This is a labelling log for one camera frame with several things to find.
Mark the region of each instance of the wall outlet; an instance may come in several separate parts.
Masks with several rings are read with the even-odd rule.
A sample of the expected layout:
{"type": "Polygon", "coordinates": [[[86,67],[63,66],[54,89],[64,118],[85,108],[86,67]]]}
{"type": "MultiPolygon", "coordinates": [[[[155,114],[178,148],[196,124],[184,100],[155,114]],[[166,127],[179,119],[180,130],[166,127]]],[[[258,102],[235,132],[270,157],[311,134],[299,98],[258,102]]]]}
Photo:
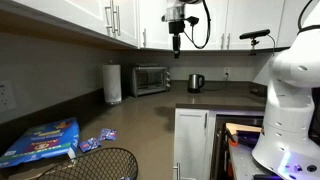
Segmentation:
{"type": "Polygon", "coordinates": [[[225,67],[223,69],[223,77],[226,79],[226,78],[230,78],[230,72],[231,72],[231,69],[229,67],[225,67]]]}
{"type": "Polygon", "coordinates": [[[0,81],[0,113],[16,107],[11,81],[0,81]]]}

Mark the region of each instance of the upper cabinet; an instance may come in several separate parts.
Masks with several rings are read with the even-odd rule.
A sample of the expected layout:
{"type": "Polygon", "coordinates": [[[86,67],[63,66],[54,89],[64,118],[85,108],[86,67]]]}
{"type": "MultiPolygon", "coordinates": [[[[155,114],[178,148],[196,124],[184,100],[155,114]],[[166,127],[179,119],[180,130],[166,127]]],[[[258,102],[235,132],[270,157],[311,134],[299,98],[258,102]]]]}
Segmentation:
{"type": "Polygon", "coordinates": [[[138,46],[137,0],[114,0],[117,39],[138,46]]]}
{"type": "Polygon", "coordinates": [[[166,9],[166,0],[139,0],[140,48],[172,49],[168,23],[161,22],[166,9]]]}
{"type": "MultiPolygon", "coordinates": [[[[298,19],[309,0],[286,0],[283,8],[277,47],[290,47],[298,35],[298,19]]],[[[301,25],[319,1],[314,0],[302,16],[301,25]]]]}
{"type": "MultiPolygon", "coordinates": [[[[243,33],[270,29],[276,41],[281,23],[284,0],[229,0],[225,31],[225,50],[251,49],[251,39],[240,40],[243,33]]],[[[258,37],[256,49],[273,48],[268,36],[258,37]]]]}
{"type": "MultiPolygon", "coordinates": [[[[206,4],[211,18],[211,35],[204,50],[219,50],[223,47],[225,33],[226,15],[228,1],[226,0],[206,0],[206,4]]],[[[207,15],[203,3],[185,6],[185,17],[194,16],[199,18],[199,23],[194,26],[194,42],[197,46],[203,46],[207,37],[207,15]]],[[[191,38],[192,27],[185,22],[185,32],[191,38]]],[[[181,50],[196,50],[185,34],[181,36],[181,50]]]]}
{"type": "Polygon", "coordinates": [[[137,46],[137,0],[13,0],[70,23],[137,46]]]}
{"type": "Polygon", "coordinates": [[[103,0],[13,0],[101,34],[106,33],[106,4],[103,0]]]}
{"type": "MultiPolygon", "coordinates": [[[[251,40],[240,40],[243,33],[270,29],[277,40],[284,0],[207,0],[211,16],[211,36],[204,50],[247,50],[251,40]]],[[[194,27],[194,41],[203,45],[206,39],[207,17],[203,4],[186,5],[186,17],[198,17],[194,27]]],[[[185,32],[191,37],[191,27],[186,22],[185,32]]],[[[269,37],[261,37],[257,49],[273,48],[269,37]]],[[[196,50],[188,38],[181,34],[181,49],[196,50]]]]}

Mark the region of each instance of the gray countertop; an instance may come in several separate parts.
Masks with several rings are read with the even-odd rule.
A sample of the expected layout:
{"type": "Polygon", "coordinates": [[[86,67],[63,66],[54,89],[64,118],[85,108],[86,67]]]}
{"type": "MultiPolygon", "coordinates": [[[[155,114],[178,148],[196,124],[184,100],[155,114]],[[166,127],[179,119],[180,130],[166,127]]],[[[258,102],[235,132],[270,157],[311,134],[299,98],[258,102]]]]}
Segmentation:
{"type": "MultiPolygon", "coordinates": [[[[209,82],[205,88],[216,89],[222,85],[222,82],[209,82]]],[[[131,151],[139,164],[139,180],[169,180],[173,173],[176,107],[263,111],[265,100],[249,93],[249,83],[229,83],[223,90],[190,94],[187,82],[174,81],[169,92],[127,97],[112,107],[88,107],[87,114],[91,115],[84,116],[86,123],[80,127],[80,141],[98,137],[102,128],[116,129],[117,140],[103,141],[102,147],[131,151]]]]}

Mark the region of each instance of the electric kettle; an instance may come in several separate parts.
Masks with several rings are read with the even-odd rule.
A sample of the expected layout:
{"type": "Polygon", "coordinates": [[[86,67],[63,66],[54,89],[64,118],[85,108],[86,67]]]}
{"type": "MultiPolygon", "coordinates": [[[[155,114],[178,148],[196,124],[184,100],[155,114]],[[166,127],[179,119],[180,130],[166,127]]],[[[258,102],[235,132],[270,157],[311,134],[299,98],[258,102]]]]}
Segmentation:
{"type": "Polygon", "coordinates": [[[190,74],[189,75],[189,93],[200,93],[200,88],[204,86],[205,78],[200,74],[190,74]]]}

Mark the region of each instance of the metal basket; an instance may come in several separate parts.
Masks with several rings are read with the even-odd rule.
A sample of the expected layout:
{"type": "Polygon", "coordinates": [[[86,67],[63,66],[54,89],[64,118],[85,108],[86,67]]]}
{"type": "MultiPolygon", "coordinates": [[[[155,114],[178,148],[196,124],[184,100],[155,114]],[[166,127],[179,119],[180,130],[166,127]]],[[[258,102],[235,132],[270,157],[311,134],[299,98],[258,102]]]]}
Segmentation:
{"type": "Polygon", "coordinates": [[[123,177],[137,180],[138,163],[134,155],[121,148],[105,148],[58,164],[37,179],[106,179],[123,177]]]}

